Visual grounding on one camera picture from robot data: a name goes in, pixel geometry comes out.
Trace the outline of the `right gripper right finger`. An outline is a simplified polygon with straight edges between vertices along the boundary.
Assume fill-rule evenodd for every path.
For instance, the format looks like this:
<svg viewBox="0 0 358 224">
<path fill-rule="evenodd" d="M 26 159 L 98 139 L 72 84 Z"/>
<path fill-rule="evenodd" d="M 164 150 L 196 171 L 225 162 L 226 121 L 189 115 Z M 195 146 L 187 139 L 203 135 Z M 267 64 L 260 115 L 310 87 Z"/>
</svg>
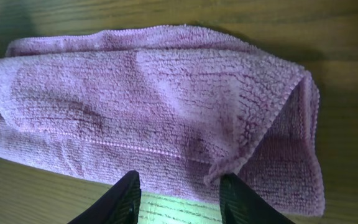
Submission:
<svg viewBox="0 0 358 224">
<path fill-rule="evenodd" d="M 221 177 L 219 207 L 223 224 L 295 224 L 233 173 Z"/>
</svg>

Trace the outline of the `purple microfibre cloth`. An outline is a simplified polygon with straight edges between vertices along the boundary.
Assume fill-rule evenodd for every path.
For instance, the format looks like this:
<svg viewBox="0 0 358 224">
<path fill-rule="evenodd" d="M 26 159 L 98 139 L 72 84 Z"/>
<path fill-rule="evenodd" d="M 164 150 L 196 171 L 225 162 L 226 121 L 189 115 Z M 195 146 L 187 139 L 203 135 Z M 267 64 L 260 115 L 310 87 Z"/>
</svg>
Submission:
<svg viewBox="0 0 358 224">
<path fill-rule="evenodd" d="M 0 157 L 216 203 L 237 174 L 283 213 L 320 216 L 319 91 L 309 71 L 193 26 L 11 42 L 0 58 Z"/>
</svg>

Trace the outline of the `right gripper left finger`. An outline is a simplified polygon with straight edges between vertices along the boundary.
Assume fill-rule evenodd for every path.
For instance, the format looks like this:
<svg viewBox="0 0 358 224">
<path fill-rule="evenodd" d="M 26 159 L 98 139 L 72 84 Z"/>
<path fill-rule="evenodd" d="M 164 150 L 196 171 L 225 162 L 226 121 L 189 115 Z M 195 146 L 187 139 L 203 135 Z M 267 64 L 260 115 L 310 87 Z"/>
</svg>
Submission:
<svg viewBox="0 0 358 224">
<path fill-rule="evenodd" d="M 138 224 L 140 200 L 139 173 L 131 170 L 68 224 Z"/>
</svg>

